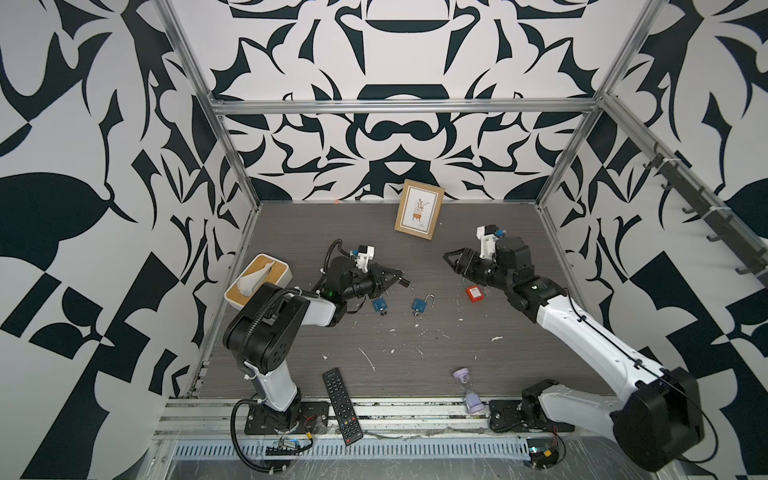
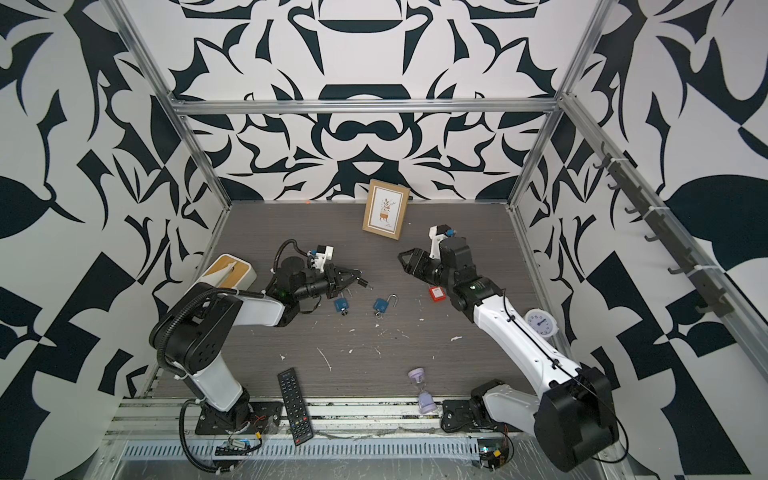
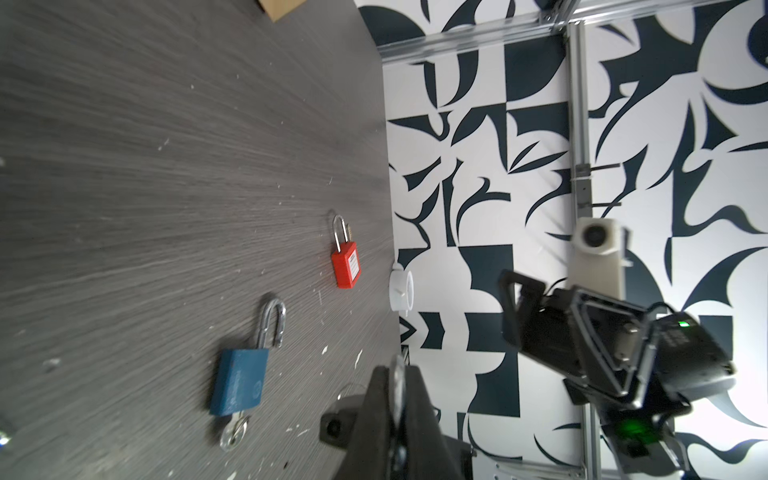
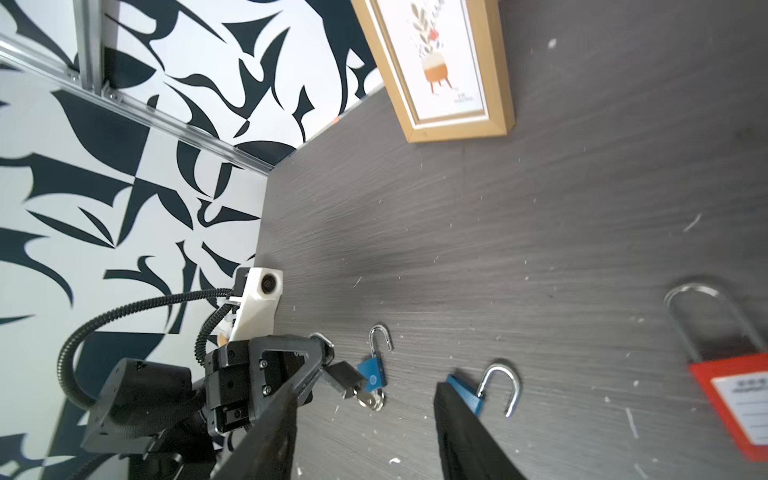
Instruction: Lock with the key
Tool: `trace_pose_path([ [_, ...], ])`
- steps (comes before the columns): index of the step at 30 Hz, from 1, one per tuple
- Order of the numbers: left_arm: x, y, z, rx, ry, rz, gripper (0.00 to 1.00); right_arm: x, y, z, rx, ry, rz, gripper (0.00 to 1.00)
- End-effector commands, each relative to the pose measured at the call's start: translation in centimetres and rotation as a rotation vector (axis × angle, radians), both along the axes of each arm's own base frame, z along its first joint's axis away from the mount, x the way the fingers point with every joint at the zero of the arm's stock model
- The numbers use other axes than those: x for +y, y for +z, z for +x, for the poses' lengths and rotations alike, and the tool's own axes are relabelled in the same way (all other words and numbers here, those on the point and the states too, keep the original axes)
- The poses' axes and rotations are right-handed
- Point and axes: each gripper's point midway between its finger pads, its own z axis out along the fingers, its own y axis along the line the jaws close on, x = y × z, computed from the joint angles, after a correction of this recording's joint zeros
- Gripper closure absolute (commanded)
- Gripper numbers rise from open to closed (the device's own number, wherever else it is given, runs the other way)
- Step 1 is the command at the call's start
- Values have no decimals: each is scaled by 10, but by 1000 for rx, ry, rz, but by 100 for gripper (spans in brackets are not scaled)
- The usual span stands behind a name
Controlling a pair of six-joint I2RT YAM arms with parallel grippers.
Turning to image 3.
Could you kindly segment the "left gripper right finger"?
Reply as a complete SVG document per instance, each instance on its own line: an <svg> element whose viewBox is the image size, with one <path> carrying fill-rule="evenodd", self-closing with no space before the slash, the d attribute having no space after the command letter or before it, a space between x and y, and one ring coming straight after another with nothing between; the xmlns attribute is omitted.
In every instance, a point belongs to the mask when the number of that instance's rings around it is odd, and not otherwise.
<svg viewBox="0 0 768 480"><path fill-rule="evenodd" d="M402 420L405 479L463 479L457 456L441 432L427 388L416 366L405 368Z"/></svg>

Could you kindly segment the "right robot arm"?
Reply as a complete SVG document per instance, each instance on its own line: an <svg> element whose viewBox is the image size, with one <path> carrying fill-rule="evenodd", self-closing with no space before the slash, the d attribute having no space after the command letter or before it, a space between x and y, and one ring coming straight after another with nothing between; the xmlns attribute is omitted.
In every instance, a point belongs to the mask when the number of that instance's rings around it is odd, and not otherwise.
<svg viewBox="0 0 768 480"><path fill-rule="evenodd" d="M656 305L581 286L547 293L515 271L499 289L504 339L561 374L574 404L594 407L622 477L683 477L690 462L673 420L736 382L712 335L684 311L654 318Z"/></svg>

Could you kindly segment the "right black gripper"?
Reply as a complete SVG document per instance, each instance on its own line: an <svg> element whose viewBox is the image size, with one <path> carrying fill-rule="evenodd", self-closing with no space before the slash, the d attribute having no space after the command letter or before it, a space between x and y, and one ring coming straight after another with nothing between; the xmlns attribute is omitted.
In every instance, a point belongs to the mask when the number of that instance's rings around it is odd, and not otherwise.
<svg viewBox="0 0 768 480"><path fill-rule="evenodd" d="M544 282L512 270L498 286L507 343L605 396L630 393L649 329L643 309L578 286L546 295Z"/></svg>

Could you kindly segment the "red padlock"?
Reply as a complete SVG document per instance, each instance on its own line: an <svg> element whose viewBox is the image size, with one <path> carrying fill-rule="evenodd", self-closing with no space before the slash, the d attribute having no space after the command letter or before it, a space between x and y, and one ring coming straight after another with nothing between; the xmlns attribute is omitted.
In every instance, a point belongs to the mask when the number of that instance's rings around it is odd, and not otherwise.
<svg viewBox="0 0 768 480"><path fill-rule="evenodd" d="M344 218L336 214L332 220L335 250L331 254L337 286L352 289L360 276L361 266L357 244L349 237L349 229Z"/></svg>

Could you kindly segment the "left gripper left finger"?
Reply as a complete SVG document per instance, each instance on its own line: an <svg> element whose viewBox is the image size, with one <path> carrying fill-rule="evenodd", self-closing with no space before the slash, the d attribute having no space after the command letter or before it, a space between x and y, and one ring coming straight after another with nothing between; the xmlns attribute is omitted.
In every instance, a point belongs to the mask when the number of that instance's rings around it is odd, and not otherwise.
<svg viewBox="0 0 768 480"><path fill-rule="evenodd" d="M395 384L394 367L373 370L344 458L345 479L395 478Z"/></svg>

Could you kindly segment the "small black padlock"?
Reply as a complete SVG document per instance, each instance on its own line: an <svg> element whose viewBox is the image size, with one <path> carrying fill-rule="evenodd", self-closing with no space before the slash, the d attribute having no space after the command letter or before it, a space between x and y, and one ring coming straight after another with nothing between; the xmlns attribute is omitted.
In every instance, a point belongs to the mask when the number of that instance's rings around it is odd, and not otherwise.
<svg viewBox="0 0 768 480"><path fill-rule="evenodd" d="M405 401L405 368L406 363L399 354L395 355L388 366L395 368L395 392L393 394L393 414L395 416L396 438L402 429ZM352 430L367 386L358 385L356 390L351 388L343 391L337 400L322 414L320 420L319 439L330 446L347 449Z"/></svg>

